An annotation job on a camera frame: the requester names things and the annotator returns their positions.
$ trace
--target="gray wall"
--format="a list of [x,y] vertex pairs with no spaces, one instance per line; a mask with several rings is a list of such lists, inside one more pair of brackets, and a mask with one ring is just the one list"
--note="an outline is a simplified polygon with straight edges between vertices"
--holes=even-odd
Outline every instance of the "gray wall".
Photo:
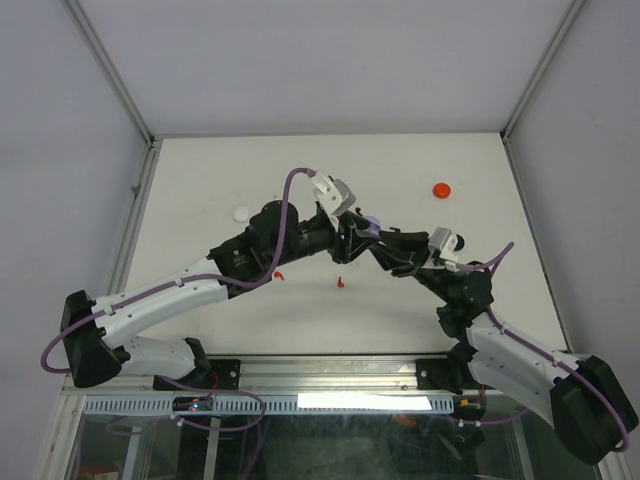
[[0,61],[0,470],[20,480],[62,383],[40,352],[67,294],[103,291],[143,148],[62,2],[3,2]]
[[640,410],[639,24],[637,0],[590,3],[512,154],[576,350],[606,359]]

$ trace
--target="white table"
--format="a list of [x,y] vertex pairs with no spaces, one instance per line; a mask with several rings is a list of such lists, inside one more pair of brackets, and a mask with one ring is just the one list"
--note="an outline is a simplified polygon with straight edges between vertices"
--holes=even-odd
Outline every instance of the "white table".
[[[406,231],[451,228],[461,261],[516,246],[494,278],[495,309],[554,348],[566,348],[516,185],[497,134],[168,139],[162,146],[127,288],[178,271],[244,230],[238,206],[257,213],[279,198],[293,167],[344,180],[364,214]],[[451,185],[445,200],[432,194]],[[291,200],[314,214],[311,184],[296,177]],[[147,330],[192,336],[208,353],[432,353],[444,335],[442,304],[412,279],[394,279],[370,254],[347,266],[318,254],[279,269],[276,280],[232,301],[192,310]],[[336,285],[341,276],[344,289]]]

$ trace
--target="red circle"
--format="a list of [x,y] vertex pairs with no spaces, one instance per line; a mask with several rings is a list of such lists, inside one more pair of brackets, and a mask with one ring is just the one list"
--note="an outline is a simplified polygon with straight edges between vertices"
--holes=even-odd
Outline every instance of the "red circle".
[[446,183],[437,183],[435,187],[433,187],[433,194],[438,198],[447,198],[451,195],[451,187]]

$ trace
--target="white strip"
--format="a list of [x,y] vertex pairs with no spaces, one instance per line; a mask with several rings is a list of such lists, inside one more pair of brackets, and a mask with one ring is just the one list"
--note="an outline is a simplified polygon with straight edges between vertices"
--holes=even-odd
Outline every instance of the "white strip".
[[431,402],[427,397],[418,396],[384,396],[364,393],[300,393],[298,408],[345,408],[364,410],[431,410]]

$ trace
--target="robotic arm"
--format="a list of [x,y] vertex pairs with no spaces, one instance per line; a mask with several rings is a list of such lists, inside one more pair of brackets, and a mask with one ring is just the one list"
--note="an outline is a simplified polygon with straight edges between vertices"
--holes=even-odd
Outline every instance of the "robotic arm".
[[[317,200],[316,215],[302,222],[288,203],[297,173],[310,178]],[[457,263],[456,252],[464,245],[460,236],[443,228],[431,236],[382,231],[349,211],[354,202],[340,180],[295,169],[287,177],[282,202],[265,205],[243,233],[194,264],[128,292],[95,300],[85,291],[70,295],[61,334],[45,350],[43,367],[70,372],[77,387],[98,385],[117,375],[156,375],[156,389],[173,389],[163,377],[196,388],[210,386],[211,366],[197,339],[170,342],[138,334],[192,308],[257,288],[271,280],[279,265],[323,251],[336,263],[349,263],[368,250],[383,270],[415,278],[446,302],[437,310],[440,324],[459,343],[444,367],[428,372],[432,383],[458,394],[469,379],[491,385],[547,421],[565,446],[587,463],[600,461],[620,440],[628,443],[627,432],[638,425],[638,417],[606,363],[551,350],[501,322],[490,307],[489,265]],[[60,340],[69,370],[46,363]],[[578,377],[587,379],[586,384]]]

